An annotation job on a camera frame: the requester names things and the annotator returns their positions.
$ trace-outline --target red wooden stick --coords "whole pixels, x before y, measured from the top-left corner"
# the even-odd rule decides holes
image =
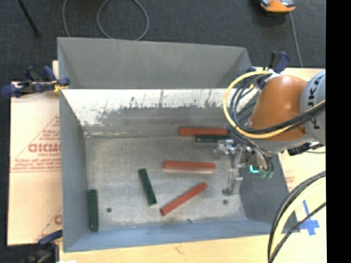
[[[181,204],[185,203],[189,199],[195,197],[197,194],[201,193],[203,190],[207,188],[207,184],[202,182],[190,189],[188,192],[182,194],[177,199],[171,201],[170,203],[166,204],[164,207],[160,209],[160,212],[163,216],[170,213],[172,210],[179,207]]]
[[[164,161],[164,170],[182,170],[182,171],[192,171],[192,172],[203,172],[203,173],[213,173],[216,169],[215,163],[207,162],[186,162],[186,161]]]

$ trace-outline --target clamp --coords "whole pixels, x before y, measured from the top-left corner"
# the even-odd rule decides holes
[[[33,67],[27,68],[24,77],[25,80],[16,84],[5,85],[1,88],[4,96],[20,98],[25,95],[53,91],[58,93],[62,89],[66,89],[71,83],[67,77],[57,79],[54,72],[49,66],[44,67],[45,79],[40,79]]]

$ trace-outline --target gray box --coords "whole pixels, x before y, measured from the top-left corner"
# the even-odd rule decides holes
[[[64,251],[267,234],[287,192],[278,157],[262,180],[244,173],[226,197],[229,158],[214,144],[180,137],[180,127],[225,128],[222,98],[250,67],[245,48],[58,38]],[[167,173],[165,160],[215,162],[213,174]],[[137,171],[146,168],[157,205]],[[189,188],[208,188],[170,214],[159,209]],[[89,230],[88,190],[98,191],[99,230]]]

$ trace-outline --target black cable on floor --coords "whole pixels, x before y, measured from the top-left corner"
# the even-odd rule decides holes
[[[98,13],[97,13],[97,24],[98,24],[98,27],[99,27],[99,30],[102,32],[102,34],[107,37],[107,38],[110,38],[110,39],[113,39],[113,37],[111,37],[110,35],[108,35],[105,30],[103,29],[103,27],[101,26],[101,23],[100,23],[100,14],[101,14],[101,11],[102,9],[105,7],[105,5],[109,2],[110,0],[105,0],[102,5],[100,6],[99,10],[98,10]],[[141,40],[145,37],[145,35],[147,34],[149,28],[150,28],[150,21],[149,21],[149,16],[148,16],[148,13],[146,12],[145,8],[139,3],[138,0],[131,0],[132,2],[134,2],[139,8],[140,10],[143,12],[144,16],[145,16],[145,30],[144,32],[138,37],[136,38],[135,40]],[[62,8],[62,18],[63,18],[63,23],[64,23],[64,28],[65,28],[65,33],[68,37],[71,36],[70,32],[69,32],[69,29],[68,29],[68,26],[67,26],[67,22],[66,22],[66,5],[67,5],[67,2],[68,0],[64,0],[64,3],[63,3],[63,8]]]

